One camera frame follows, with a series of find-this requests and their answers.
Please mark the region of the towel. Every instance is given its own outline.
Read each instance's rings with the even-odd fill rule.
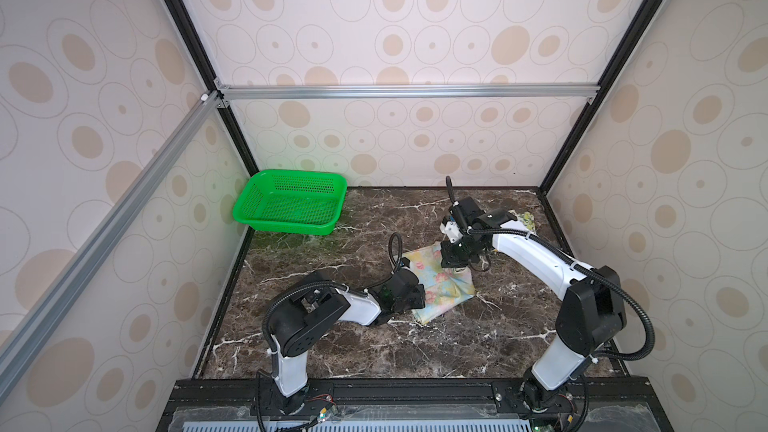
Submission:
[[[510,212],[515,214],[528,230],[536,232],[534,218],[530,212]],[[420,324],[427,324],[475,295],[472,270],[469,267],[440,267],[440,242],[408,252],[403,257],[411,261],[410,269],[418,277],[418,283],[424,285],[426,307],[412,311],[413,317]]]

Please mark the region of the patterned wall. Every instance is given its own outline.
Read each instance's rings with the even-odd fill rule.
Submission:
[[[0,408],[0,432],[153,432],[240,248],[246,171],[206,120]]]
[[[642,0],[187,0],[236,85],[587,82]]]
[[[235,101],[259,168],[353,186],[537,186],[583,97]]]
[[[0,344],[200,97],[158,0],[0,0]]]
[[[765,430],[768,0],[670,0],[552,191],[580,258],[649,312],[677,432]],[[630,313],[624,351],[643,340]]]

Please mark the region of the brown marble tabletop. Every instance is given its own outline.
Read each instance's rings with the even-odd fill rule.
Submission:
[[[555,242],[544,210],[530,191],[456,190],[486,210],[504,207],[535,217],[539,235]],[[406,251],[442,240],[448,210],[443,189],[351,188],[331,235],[256,232],[216,337],[203,378],[252,378],[269,371],[261,317],[278,293],[317,269],[333,280],[364,287],[391,271],[387,240],[400,232]],[[554,337],[560,301],[511,258],[491,254],[487,272],[473,272],[477,294],[427,325],[410,312],[379,327],[336,326],[310,350],[311,378],[521,377]],[[610,363],[591,376],[614,374]]]

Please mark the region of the black frame post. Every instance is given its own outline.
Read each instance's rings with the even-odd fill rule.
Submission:
[[[192,18],[187,12],[187,7],[183,0],[164,0],[165,5],[170,12],[170,16],[176,23],[176,28],[181,34],[184,44],[187,46],[187,50],[192,56],[197,70],[200,72],[200,76],[203,78],[203,83],[208,90],[216,91],[221,97],[221,91],[216,84],[216,71],[211,65],[208,55],[205,53],[203,42],[200,40],[200,36],[197,34],[197,30],[192,23]],[[224,121],[226,130],[232,137],[232,142],[235,144],[235,148],[240,154],[240,158],[243,159],[243,164],[250,175],[253,175],[259,171],[256,165],[256,160],[253,154],[250,152],[250,148],[246,143],[243,131],[240,129],[240,125],[235,119],[235,115],[232,112],[227,101],[223,101],[225,107],[219,109],[221,119]]]
[[[634,15],[632,22],[629,24],[629,28],[627,28],[627,32],[624,34],[624,37],[622,37],[621,42],[619,42],[616,52],[614,52],[613,56],[610,58],[603,75],[598,81],[600,91],[598,91],[598,94],[591,102],[588,102],[587,105],[584,106],[581,115],[576,120],[571,132],[568,134],[568,138],[565,139],[560,152],[558,152],[558,156],[555,157],[554,162],[552,162],[552,167],[550,167],[549,172],[547,172],[547,175],[544,177],[544,180],[539,187],[544,195],[549,193],[554,185],[554,181],[560,176],[560,172],[562,172],[566,162],[576,149],[581,137],[584,135],[584,132],[592,121],[592,117],[594,117],[594,114],[600,109],[600,105],[602,105],[605,97],[611,91],[614,82],[618,79],[624,65],[634,52],[635,47],[638,46],[640,38],[645,33],[648,25],[663,2],[664,0],[643,0],[642,4],[640,4],[638,12]]]

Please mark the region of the folded cloth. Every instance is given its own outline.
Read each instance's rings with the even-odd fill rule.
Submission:
[[[528,230],[536,232],[534,218],[530,212],[510,212],[515,214]],[[426,307],[412,311],[413,317],[420,324],[427,324],[475,295],[470,268],[440,267],[440,242],[408,252],[403,257],[411,261],[410,269],[418,277],[418,283],[424,285]]]

